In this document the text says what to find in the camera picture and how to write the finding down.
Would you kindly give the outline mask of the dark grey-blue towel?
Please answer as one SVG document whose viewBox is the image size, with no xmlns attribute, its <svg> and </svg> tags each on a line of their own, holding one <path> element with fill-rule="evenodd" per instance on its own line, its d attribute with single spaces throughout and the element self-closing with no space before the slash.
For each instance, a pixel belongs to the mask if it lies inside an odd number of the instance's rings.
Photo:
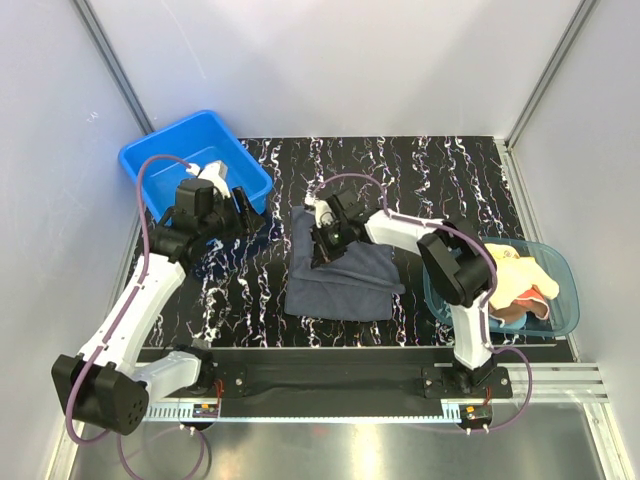
<svg viewBox="0 0 640 480">
<path fill-rule="evenodd" d="M 354 242 L 344 256 L 313 268 L 313 225 L 313 215 L 303 207 L 292 209 L 292 256 L 284 312 L 332 321 L 390 320 L 393 297 L 405 293 L 393 262 L 393 249 Z"/>
</svg>

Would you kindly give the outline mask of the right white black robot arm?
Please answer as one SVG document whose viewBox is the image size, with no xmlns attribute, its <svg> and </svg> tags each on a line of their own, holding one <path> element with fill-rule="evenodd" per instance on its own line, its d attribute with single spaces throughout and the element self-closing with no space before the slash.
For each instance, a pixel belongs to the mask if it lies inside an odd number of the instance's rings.
<svg viewBox="0 0 640 480">
<path fill-rule="evenodd" d="M 497 284 L 497 266 L 465 218 L 426 220 L 387 205 L 369 208 L 348 190 L 325 199 L 311 197 L 305 208 L 314 215 L 313 268 L 336 261 L 355 242 L 420 256 L 431 286 L 449 305 L 455 345 L 447 376 L 466 396 L 488 387 L 496 368 L 488 303 Z"/>
</svg>

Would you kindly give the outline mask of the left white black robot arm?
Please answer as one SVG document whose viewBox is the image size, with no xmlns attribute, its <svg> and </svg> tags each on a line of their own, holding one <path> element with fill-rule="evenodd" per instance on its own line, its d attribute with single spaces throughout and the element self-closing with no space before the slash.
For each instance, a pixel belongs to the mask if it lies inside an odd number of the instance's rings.
<svg viewBox="0 0 640 480">
<path fill-rule="evenodd" d="M 243 188 L 187 178 L 175 201 L 143 236 L 133 277 L 97 332 L 75 356 L 60 355 L 51 374 L 69 436 L 76 421 L 131 434 L 147 408 L 181 389 L 196 396 L 215 386 L 216 367 L 204 347 L 178 345 L 137 367 L 152 326 L 213 240 L 236 240 L 264 224 Z"/>
</svg>

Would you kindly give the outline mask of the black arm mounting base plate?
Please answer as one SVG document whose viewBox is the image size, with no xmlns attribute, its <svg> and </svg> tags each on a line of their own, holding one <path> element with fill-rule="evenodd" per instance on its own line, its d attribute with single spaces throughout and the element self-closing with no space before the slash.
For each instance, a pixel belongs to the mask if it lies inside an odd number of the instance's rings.
<svg viewBox="0 0 640 480">
<path fill-rule="evenodd" d="M 510 399 L 508 371 L 491 359 L 466 374 L 448 347 L 209 348 L 229 397 L 387 390 L 426 398 Z"/>
</svg>

